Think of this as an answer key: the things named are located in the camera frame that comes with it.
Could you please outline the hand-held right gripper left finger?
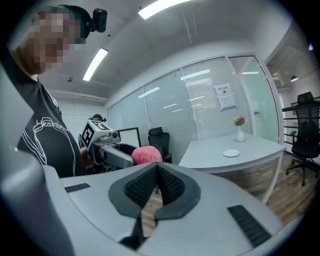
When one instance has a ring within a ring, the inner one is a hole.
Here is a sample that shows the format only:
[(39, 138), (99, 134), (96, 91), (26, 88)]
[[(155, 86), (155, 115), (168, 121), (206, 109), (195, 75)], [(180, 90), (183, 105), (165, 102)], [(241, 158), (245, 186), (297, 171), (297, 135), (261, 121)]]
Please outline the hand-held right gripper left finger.
[(44, 177), (54, 208), (72, 243), (100, 238), (120, 242), (130, 237), (136, 218), (120, 214), (109, 199), (111, 185), (142, 168), (141, 164), (101, 174), (59, 178), (56, 170), (43, 165)]

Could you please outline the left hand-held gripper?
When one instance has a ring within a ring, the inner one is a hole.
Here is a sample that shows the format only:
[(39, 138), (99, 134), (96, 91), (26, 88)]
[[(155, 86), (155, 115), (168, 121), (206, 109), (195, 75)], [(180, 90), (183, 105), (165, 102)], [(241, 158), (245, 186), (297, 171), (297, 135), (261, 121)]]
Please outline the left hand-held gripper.
[(112, 169), (111, 166), (126, 169), (136, 165), (131, 156), (136, 147), (119, 143), (118, 132), (103, 122), (88, 120), (78, 139), (79, 149), (86, 148), (93, 162), (93, 166), (87, 169), (90, 173), (105, 173)]

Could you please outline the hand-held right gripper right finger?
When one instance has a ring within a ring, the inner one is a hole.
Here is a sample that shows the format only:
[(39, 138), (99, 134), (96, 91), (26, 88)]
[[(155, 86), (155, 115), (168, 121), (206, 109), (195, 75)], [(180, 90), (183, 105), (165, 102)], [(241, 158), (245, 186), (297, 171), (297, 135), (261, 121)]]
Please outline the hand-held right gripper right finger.
[(197, 205), (183, 218), (159, 221), (139, 248), (144, 256), (239, 256), (253, 249), (229, 207), (242, 205), (271, 235), (282, 228), (280, 219), (262, 201), (216, 175), (175, 166), (194, 179), (201, 190)]

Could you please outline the red apple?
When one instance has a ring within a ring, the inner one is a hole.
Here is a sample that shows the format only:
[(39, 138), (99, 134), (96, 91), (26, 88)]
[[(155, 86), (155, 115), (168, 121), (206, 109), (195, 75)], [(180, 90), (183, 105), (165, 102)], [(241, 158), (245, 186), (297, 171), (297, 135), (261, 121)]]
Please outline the red apple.
[(163, 161), (161, 153), (154, 146), (136, 148), (131, 156), (135, 159), (136, 165), (154, 162), (161, 163)]

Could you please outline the person's left forearm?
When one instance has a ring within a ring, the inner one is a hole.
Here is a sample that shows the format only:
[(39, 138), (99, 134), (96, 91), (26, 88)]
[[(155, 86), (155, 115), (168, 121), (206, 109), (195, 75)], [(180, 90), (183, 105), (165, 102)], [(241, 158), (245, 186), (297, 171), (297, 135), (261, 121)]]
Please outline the person's left forearm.
[(94, 165), (94, 163), (89, 159), (87, 149), (85, 147), (80, 148), (79, 152), (84, 168), (86, 170), (91, 168)]

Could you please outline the black framed board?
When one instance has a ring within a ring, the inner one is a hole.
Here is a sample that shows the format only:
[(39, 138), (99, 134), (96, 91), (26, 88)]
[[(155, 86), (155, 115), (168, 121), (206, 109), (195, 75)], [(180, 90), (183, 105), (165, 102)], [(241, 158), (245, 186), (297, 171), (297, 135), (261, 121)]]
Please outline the black framed board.
[(142, 146), (138, 127), (119, 129), (118, 136), (124, 144), (140, 148)]

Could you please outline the black padded office chair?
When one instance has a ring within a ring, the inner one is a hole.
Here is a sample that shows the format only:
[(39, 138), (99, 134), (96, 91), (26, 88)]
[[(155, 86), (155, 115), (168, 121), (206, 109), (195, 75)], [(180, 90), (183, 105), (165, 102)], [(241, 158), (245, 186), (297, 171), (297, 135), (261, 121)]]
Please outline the black padded office chair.
[(152, 128), (148, 131), (148, 142), (155, 147), (161, 154), (162, 161), (172, 163), (172, 154), (169, 153), (170, 134), (163, 132), (162, 127)]

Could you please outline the light grey table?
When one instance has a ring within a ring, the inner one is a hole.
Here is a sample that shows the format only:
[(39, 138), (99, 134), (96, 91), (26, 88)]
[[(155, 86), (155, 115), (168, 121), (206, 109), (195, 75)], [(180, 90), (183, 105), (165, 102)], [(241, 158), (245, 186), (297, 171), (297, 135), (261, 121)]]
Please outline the light grey table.
[[(245, 133), (244, 142), (238, 142), (237, 134), (232, 133), (191, 141), (179, 165), (207, 174), (218, 174), (275, 161), (268, 188), (261, 199), (266, 204), (274, 190), (286, 149), (282, 144), (248, 133)], [(223, 152), (226, 150), (238, 150), (240, 154), (237, 157), (225, 157)]]

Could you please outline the person's black printed t-shirt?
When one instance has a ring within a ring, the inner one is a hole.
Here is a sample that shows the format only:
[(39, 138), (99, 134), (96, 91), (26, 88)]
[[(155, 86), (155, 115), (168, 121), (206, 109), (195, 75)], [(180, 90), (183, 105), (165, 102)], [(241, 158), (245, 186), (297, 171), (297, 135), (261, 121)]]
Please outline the person's black printed t-shirt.
[(33, 110), (18, 142), (18, 149), (55, 168), (60, 178), (88, 174), (79, 147), (62, 120), (58, 103), (39, 82), (28, 77), (15, 63), (8, 48), (2, 60), (14, 87)]

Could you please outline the long ceiling light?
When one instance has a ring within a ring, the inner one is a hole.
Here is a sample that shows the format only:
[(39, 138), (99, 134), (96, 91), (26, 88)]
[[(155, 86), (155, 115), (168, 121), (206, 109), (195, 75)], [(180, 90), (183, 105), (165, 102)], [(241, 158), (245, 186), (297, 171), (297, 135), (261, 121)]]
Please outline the long ceiling light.
[(87, 81), (87, 82), (90, 81), (90, 79), (93, 76), (93, 74), (95, 73), (96, 69), (98, 68), (98, 66), (103, 61), (103, 59), (106, 57), (107, 54), (108, 54), (108, 50), (106, 50), (104, 48), (100, 48), (97, 51), (97, 53), (95, 54), (95, 56), (91, 60), (89, 66), (83, 76), (84, 81)]
[(147, 20), (148, 18), (154, 16), (155, 14), (171, 8), (173, 6), (189, 2), (191, 0), (157, 0), (152, 4), (146, 6), (145, 8), (141, 9), (138, 14), (144, 19)]

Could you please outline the large white paper notice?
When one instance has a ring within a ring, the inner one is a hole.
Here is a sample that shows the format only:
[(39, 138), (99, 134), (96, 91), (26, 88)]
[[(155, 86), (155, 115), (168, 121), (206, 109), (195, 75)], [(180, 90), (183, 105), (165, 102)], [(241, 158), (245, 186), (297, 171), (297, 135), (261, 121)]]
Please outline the large white paper notice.
[(236, 101), (233, 94), (223, 95), (218, 97), (221, 110), (236, 107)]

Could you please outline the small white paper notice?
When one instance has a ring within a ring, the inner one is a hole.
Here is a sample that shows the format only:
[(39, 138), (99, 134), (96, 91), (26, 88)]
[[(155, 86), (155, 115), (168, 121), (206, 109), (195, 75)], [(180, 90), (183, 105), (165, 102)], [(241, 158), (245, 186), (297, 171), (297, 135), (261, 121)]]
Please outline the small white paper notice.
[(229, 83), (215, 85), (214, 88), (218, 97), (231, 95), (233, 93)]

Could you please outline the black mesh office chair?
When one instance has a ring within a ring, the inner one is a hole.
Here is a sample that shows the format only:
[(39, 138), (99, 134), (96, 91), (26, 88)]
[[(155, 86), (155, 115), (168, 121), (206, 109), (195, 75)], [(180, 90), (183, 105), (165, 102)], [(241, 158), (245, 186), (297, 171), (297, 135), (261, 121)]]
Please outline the black mesh office chair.
[(302, 169), (301, 186), (306, 185), (306, 169), (315, 172), (318, 170), (312, 166), (313, 159), (320, 156), (320, 101), (314, 99), (311, 92), (305, 92), (297, 96), (295, 113), (298, 122), (297, 131), (292, 131), (291, 152), (296, 157), (291, 160), (291, 166), (285, 174), (288, 175), (293, 169)]

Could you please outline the black metal railing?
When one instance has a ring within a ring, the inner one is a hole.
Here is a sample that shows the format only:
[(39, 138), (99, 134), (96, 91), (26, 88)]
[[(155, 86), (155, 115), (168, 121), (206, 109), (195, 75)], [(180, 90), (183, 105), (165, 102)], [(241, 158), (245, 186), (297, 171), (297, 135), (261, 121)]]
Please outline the black metal railing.
[(282, 109), (284, 143), (292, 147), (298, 140), (320, 144), (320, 96), (299, 94), (297, 100)]

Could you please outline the frosted glass door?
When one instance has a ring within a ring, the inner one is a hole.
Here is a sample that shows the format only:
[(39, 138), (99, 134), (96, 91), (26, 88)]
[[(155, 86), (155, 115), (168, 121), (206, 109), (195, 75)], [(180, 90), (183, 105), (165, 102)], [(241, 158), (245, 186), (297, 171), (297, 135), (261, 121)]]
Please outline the frosted glass door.
[(248, 100), (253, 134), (278, 143), (279, 121), (274, 94), (260, 62), (254, 56), (231, 57)]

